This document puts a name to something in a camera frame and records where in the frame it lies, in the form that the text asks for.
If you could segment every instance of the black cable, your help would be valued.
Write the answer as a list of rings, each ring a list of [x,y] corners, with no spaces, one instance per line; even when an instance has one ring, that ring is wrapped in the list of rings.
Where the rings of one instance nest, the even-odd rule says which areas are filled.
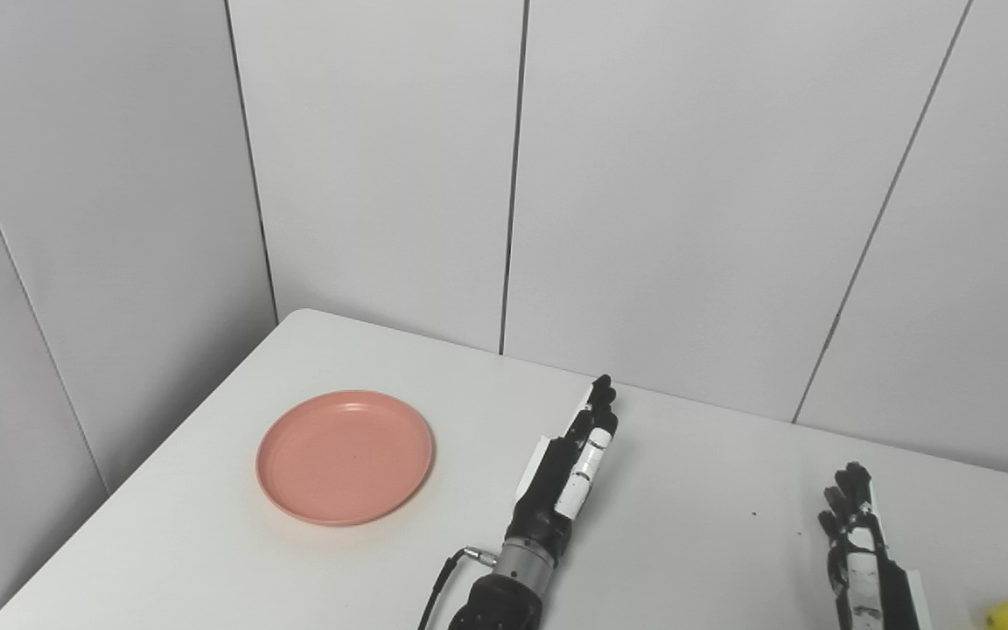
[[[440,572],[437,574],[437,580],[434,580],[433,591],[430,592],[430,599],[427,600],[427,607],[422,611],[422,619],[419,621],[419,630],[425,630],[427,627],[427,622],[430,621],[430,614],[433,611],[433,605],[437,601],[437,595],[442,593],[442,590],[446,587],[446,582],[449,582],[449,576],[454,573],[457,569],[457,560],[465,555],[465,547],[457,550],[457,553],[451,555],[451,557],[446,558],[446,563],[440,565]]]

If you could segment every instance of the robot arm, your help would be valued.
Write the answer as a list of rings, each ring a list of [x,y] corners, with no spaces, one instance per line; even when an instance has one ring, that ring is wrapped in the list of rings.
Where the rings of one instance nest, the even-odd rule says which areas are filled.
[[[820,512],[832,549],[827,572],[835,590],[843,630],[931,630],[923,591],[915,574],[889,558],[873,505],[871,475],[851,462],[824,491],[829,510]]]
[[[617,430],[611,379],[594,381],[560,437],[543,438],[520,483],[512,522],[493,572],[473,584],[449,630],[536,630],[543,595],[571,542],[601,457]]]

